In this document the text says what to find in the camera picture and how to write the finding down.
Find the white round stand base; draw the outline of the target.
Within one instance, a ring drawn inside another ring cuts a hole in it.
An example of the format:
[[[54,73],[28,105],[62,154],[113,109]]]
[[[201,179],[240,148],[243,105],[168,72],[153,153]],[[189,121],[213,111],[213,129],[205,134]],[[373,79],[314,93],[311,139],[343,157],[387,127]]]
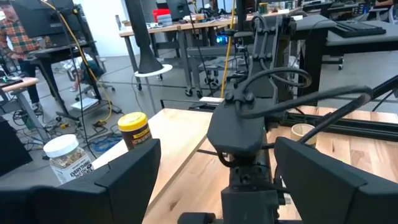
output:
[[[134,75],[139,78],[147,78],[173,69],[173,66],[169,64],[161,64],[152,52],[141,0],[124,0],[124,2],[136,44],[140,50],[140,64]]]

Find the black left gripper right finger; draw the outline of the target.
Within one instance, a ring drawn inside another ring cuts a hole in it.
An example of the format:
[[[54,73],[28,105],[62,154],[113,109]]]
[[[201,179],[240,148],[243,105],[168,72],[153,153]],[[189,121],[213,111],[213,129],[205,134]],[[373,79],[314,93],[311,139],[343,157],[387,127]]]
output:
[[[278,170],[304,224],[398,224],[398,184],[278,137]]]

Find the wooden-top work table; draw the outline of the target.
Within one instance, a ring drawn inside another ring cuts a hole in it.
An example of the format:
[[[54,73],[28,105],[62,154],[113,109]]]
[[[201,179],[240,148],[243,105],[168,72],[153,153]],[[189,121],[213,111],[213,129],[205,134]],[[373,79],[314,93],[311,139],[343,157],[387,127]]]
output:
[[[156,57],[159,56],[159,49],[177,49],[180,51],[180,63],[185,72],[185,79],[187,87],[185,93],[187,96],[192,96],[192,91],[195,90],[197,96],[201,98],[203,91],[200,86],[200,78],[198,72],[193,72],[189,63],[195,58],[207,58],[207,57],[221,57],[225,56],[231,50],[228,50],[224,46],[218,46],[215,41],[211,41],[210,46],[200,46],[193,39],[193,31],[200,29],[202,31],[209,31],[211,35],[215,35],[215,29],[227,28],[229,26],[236,26],[238,24],[238,17],[233,16],[229,19],[217,19],[210,22],[194,23],[194,24],[172,24],[165,27],[156,27],[148,30],[150,36],[150,47]],[[156,33],[168,33],[176,32],[177,40],[174,42],[156,42]]]

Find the black monitor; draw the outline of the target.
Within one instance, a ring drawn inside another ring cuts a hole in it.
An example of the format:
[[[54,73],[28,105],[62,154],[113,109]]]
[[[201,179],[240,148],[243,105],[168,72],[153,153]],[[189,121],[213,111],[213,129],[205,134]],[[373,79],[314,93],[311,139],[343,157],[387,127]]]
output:
[[[78,16],[73,13],[73,0],[14,0],[10,3],[29,37],[64,34],[64,23],[58,12],[72,31],[82,31]]]

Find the black keyboard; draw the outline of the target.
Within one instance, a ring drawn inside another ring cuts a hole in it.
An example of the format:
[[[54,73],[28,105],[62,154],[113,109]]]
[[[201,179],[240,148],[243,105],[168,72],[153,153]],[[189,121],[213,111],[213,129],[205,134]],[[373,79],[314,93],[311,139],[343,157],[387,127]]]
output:
[[[337,21],[330,30],[343,38],[382,35],[386,30],[379,26],[357,21]]]

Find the small wooden-top desk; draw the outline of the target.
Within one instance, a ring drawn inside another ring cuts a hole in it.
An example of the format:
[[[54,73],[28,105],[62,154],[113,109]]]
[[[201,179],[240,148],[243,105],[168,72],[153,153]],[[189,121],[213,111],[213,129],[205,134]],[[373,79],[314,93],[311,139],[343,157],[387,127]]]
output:
[[[36,114],[23,94],[28,86],[35,85],[36,83],[38,83],[38,79],[31,77],[21,78],[19,81],[8,84],[0,83],[0,116],[17,110],[24,110],[36,128],[41,141],[46,143],[50,140],[46,129],[38,120]]]

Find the person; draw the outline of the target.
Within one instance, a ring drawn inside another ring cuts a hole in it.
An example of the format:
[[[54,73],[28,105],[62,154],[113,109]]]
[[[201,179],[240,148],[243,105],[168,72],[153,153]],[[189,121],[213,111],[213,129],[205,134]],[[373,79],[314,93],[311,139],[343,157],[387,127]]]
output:
[[[40,67],[25,61],[29,52],[40,49],[40,44],[36,39],[28,37],[11,3],[8,0],[0,0],[0,9],[5,15],[5,18],[0,20],[0,47],[3,52],[11,59],[17,60],[21,71],[28,74],[28,77],[35,78],[35,69],[39,67],[41,72],[45,71],[47,74],[46,82],[54,83],[50,63],[43,62]]]

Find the red box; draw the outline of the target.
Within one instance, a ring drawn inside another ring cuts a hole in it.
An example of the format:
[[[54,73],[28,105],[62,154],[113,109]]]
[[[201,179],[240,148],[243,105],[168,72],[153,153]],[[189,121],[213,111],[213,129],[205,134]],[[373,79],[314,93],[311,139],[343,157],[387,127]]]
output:
[[[169,9],[153,9],[152,10],[152,15],[154,17],[155,22],[158,22],[159,16],[163,16],[163,15],[167,15],[167,14],[170,14]]]

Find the dark desk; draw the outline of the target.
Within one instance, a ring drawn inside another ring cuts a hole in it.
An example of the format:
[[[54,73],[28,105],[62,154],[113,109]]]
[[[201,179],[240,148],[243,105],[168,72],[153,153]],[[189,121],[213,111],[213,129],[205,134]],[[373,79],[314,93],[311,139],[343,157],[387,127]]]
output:
[[[80,51],[77,50],[76,48],[77,48],[76,44],[69,44],[69,45],[58,46],[58,47],[49,48],[49,49],[39,49],[39,50],[35,50],[35,51],[27,54],[27,57],[24,60],[29,62],[32,65],[38,65],[43,70],[42,75],[45,78],[47,78],[48,75],[47,75],[47,72],[43,68],[43,63],[47,62],[47,63],[53,64],[53,63],[58,63],[58,62],[62,62],[65,60],[71,60],[72,62],[74,62],[75,59],[77,58],[77,56],[80,56]],[[104,85],[104,83],[101,83],[96,77],[93,77],[91,74],[90,74],[90,82],[88,83],[88,87],[84,88],[81,92],[84,93],[87,98],[89,98],[87,92],[89,91],[89,89],[93,89],[95,92],[95,98],[98,101],[95,102],[94,104],[92,104],[90,107],[87,107],[86,111],[84,111],[82,108],[67,110],[65,103],[63,102],[59,92],[57,92],[54,89],[54,86],[56,86],[56,84],[53,85],[52,82],[49,82],[49,85],[50,85],[50,89],[55,94],[55,99],[58,100],[58,102],[60,103],[60,107],[62,109],[61,111],[56,111],[55,113],[57,116],[60,116],[62,118],[68,118],[68,119],[71,119],[74,121],[80,121],[80,118],[85,113],[93,112],[100,106],[104,106],[104,105],[108,106],[109,115],[107,115],[107,117],[105,117],[105,118],[101,118],[99,120],[100,123],[108,120],[110,118],[110,116],[112,115],[112,113],[116,113],[116,114],[122,113],[122,110],[119,107],[114,106],[107,95],[106,95],[106,100],[104,100],[102,98],[98,87],[100,86],[103,89],[104,93],[106,93],[106,90],[108,88],[112,89],[113,92],[115,92],[116,89],[114,87],[112,87],[111,85]]]

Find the tan-lid spice jar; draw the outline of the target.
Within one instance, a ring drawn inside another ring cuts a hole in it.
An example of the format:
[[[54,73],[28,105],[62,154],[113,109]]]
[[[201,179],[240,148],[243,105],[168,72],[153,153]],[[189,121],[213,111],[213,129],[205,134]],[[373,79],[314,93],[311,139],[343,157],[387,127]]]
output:
[[[311,124],[299,123],[295,124],[290,129],[290,138],[294,141],[298,141],[301,137],[304,137],[309,131],[313,130],[315,127]],[[311,146],[316,146],[317,136],[311,137],[306,144]]]

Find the black desk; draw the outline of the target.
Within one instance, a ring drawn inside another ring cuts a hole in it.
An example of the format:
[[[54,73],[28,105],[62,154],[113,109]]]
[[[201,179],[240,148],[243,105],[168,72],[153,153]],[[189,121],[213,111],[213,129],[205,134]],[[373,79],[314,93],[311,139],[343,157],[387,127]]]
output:
[[[344,38],[329,30],[336,22],[319,14],[304,17],[297,21],[297,29],[292,40],[303,40],[303,59],[300,68],[312,77],[312,84],[297,90],[298,96],[319,90],[322,57],[324,55],[355,54],[398,50],[398,24],[383,21],[367,21],[367,24],[382,27],[385,34]]]

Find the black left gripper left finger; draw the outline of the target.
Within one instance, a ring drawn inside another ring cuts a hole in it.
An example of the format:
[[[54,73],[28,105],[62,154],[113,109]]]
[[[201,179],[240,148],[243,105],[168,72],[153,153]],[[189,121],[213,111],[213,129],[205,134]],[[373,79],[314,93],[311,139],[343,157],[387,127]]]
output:
[[[160,166],[159,139],[58,187],[0,190],[0,224],[141,224]]]

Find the white paper stack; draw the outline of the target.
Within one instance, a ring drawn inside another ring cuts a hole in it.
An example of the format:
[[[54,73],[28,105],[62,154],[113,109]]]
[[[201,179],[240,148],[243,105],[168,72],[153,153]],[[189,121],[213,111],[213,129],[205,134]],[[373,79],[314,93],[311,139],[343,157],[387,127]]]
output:
[[[94,106],[98,102],[99,100],[96,98],[84,98],[72,104],[71,107],[73,110],[84,111],[90,108],[91,106]]]

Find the yellow-lid spice jar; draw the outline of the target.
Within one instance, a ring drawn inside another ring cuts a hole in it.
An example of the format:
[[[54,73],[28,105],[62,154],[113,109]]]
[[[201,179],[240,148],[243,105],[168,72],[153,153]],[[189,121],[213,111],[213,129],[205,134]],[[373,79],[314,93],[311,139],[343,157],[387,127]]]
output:
[[[132,112],[119,118],[118,129],[128,150],[152,139],[148,119],[143,112]]]

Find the white-lid spice jar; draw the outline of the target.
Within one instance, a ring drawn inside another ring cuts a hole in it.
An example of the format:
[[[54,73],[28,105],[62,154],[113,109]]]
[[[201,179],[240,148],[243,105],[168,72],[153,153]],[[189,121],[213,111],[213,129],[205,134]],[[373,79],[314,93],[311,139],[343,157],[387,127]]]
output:
[[[94,171],[89,155],[79,146],[74,134],[64,134],[50,140],[43,150],[61,184]]]

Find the black metal table frame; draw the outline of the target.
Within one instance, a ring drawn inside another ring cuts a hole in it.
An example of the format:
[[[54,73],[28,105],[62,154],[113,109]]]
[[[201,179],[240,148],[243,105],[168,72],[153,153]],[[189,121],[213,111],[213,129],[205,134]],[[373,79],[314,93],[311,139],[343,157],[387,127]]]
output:
[[[398,91],[398,75],[381,83],[373,88],[373,99],[390,91],[388,96]],[[330,113],[326,115],[309,115],[285,112],[279,120],[279,125],[292,127],[295,124],[305,123],[316,126],[324,121]],[[344,119],[330,124],[322,131],[327,133],[344,134],[361,138],[371,138],[384,141],[398,142],[398,124],[386,123],[381,121],[364,121],[359,119]]]

